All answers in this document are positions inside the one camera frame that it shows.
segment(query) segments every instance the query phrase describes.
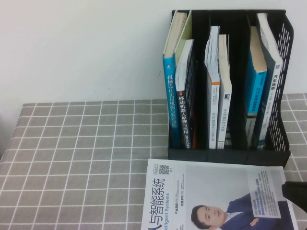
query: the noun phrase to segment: blue book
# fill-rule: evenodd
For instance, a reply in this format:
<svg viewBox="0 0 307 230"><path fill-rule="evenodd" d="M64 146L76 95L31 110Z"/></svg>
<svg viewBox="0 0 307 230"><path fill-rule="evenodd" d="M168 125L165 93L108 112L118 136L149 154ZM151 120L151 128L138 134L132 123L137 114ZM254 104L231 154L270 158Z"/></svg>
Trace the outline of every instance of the blue book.
<svg viewBox="0 0 307 230"><path fill-rule="evenodd" d="M251 146L251 139L266 74L267 65L262 52L257 28L252 26L244 90L244 121L248 147Z"/></svg>
<svg viewBox="0 0 307 230"><path fill-rule="evenodd" d="M191 37L191 11L189 14L175 11L163 52L165 88L171 129L171 141L173 147L180 147L181 145L177 91L175 86L175 72L185 41L187 39L191 39Z"/></svg>

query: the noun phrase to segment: magazine cover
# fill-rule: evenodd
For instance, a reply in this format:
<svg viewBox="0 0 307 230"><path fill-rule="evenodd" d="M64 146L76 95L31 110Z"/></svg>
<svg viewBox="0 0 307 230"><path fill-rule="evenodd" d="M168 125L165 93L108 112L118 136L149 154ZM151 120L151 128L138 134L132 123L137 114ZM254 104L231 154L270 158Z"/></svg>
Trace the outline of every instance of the magazine cover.
<svg viewBox="0 0 307 230"><path fill-rule="evenodd" d="M142 230L298 230L282 167L149 159Z"/></svg>

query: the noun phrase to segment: book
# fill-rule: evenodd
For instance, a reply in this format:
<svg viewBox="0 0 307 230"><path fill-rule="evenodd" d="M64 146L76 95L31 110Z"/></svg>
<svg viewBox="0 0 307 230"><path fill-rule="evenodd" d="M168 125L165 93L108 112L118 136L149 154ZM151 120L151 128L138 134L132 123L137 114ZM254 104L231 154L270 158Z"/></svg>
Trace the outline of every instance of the book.
<svg viewBox="0 0 307 230"><path fill-rule="evenodd" d="M244 89L244 120L248 147L251 146L256 116L267 74L267 65L262 52L257 28L251 27L248 66Z"/></svg>
<svg viewBox="0 0 307 230"><path fill-rule="evenodd" d="M181 139L179 128L178 104L176 100L175 71L182 53L184 41L186 39L190 39L191 37L191 11L188 15L186 13L180 13L178 11L175 11L163 52L165 88L169 113L170 133L173 147L179 147Z"/></svg>
<svg viewBox="0 0 307 230"><path fill-rule="evenodd" d="M261 98L260 109L257 115L252 142L258 149L265 146L272 107L280 78L283 60L279 55L277 44L270 29L267 14L257 14L257 31L261 40L261 48L267 64L267 75Z"/></svg>
<svg viewBox="0 0 307 230"><path fill-rule="evenodd" d="M229 62L227 52L227 37L219 35L219 72L220 72L220 95L217 118L217 148L223 149L225 144L227 121L231 100L232 84L230 81Z"/></svg>
<svg viewBox="0 0 307 230"><path fill-rule="evenodd" d="M298 230L282 167L149 159L141 230Z"/></svg>
<svg viewBox="0 0 307 230"><path fill-rule="evenodd" d="M186 40L175 73L180 126L186 149L192 148L194 134L195 62L192 47L193 39Z"/></svg>
<svg viewBox="0 0 307 230"><path fill-rule="evenodd" d="M229 126L228 126L228 124L227 124L224 149L230 149L231 147L232 147L231 135L230 135Z"/></svg>
<svg viewBox="0 0 307 230"><path fill-rule="evenodd" d="M205 65L207 67L207 117L209 148L216 148L216 130L219 105L220 76L218 63L219 26L211 26L209 40L205 50Z"/></svg>

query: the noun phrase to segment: black object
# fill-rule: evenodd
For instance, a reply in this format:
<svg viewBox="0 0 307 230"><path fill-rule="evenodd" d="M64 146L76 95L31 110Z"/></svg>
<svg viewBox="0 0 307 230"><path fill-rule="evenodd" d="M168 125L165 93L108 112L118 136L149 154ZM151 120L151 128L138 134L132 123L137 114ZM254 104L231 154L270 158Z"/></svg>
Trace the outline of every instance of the black object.
<svg viewBox="0 0 307 230"><path fill-rule="evenodd" d="M282 185L283 196L307 212L307 182L287 181Z"/></svg>
<svg viewBox="0 0 307 230"><path fill-rule="evenodd" d="M272 115L266 137L265 150L247 148L243 119L243 90L248 62L250 27L256 25L258 12L268 14L268 22L283 58ZM293 42L293 28L285 10L192 10L192 38L197 61L195 89L195 138L193 150L173 148L169 134L168 159L182 161L204 161L216 163L248 164L260 166L285 166L291 154L289 142L280 113L283 87ZM209 38L210 26L219 25L221 34L229 35L229 65L232 82L232 98L228 125L231 149L209 149L207 137L206 67L204 53Z"/></svg>

